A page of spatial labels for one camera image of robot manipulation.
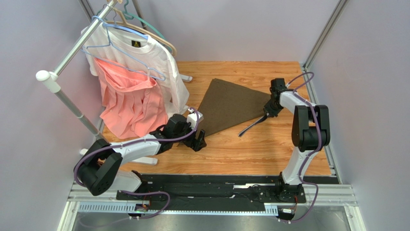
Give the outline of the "silver table knife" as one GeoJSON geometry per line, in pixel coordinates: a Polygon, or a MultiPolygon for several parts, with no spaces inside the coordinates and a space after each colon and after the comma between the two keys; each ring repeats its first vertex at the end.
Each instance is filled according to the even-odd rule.
{"type": "Polygon", "coordinates": [[[264,122],[267,118],[268,118],[267,115],[262,116],[261,118],[259,118],[259,119],[256,120],[255,122],[253,122],[251,125],[247,126],[245,129],[243,129],[243,130],[238,134],[238,137],[242,137],[248,130],[250,130],[251,128],[253,128],[253,127],[256,126],[257,124],[264,122]]]}

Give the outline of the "olive brown cloth napkin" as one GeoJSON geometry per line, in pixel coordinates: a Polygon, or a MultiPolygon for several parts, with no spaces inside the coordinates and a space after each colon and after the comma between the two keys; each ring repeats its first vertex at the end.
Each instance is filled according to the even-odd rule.
{"type": "Polygon", "coordinates": [[[270,94],[222,79],[213,79],[197,110],[204,116],[198,130],[205,137],[264,115],[270,94]]]}

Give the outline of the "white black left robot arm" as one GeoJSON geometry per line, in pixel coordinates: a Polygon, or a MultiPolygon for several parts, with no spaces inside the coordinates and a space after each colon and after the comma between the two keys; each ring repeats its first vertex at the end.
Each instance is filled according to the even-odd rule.
{"type": "Polygon", "coordinates": [[[120,167],[137,159],[155,156],[182,143],[195,152],[206,147],[205,131],[198,131],[203,115],[190,108],[187,116],[174,114],[165,125],[149,134],[125,141],[108,143],[99,139],[83,154],[74,167],[75,182],[93,196],[107,190],[136,192],[142,177],[136,171],[122,172],[120,167]]]}

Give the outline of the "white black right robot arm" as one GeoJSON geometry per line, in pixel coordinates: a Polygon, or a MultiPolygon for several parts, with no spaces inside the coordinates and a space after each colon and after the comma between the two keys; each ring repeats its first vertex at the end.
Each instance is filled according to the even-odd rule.
{"type": "Polygon", "coordinates": [[[316,154],[330,142],[329,109],[301,97],[287,88],[283,78],[270,82],[270,100],[265,104],[264,117],[277,117],[283,109],[293,114],[291,138],[294,149],[286,168],[275,183],[275,197],[288,201],[303,189],[303,177],[316,154]]]}

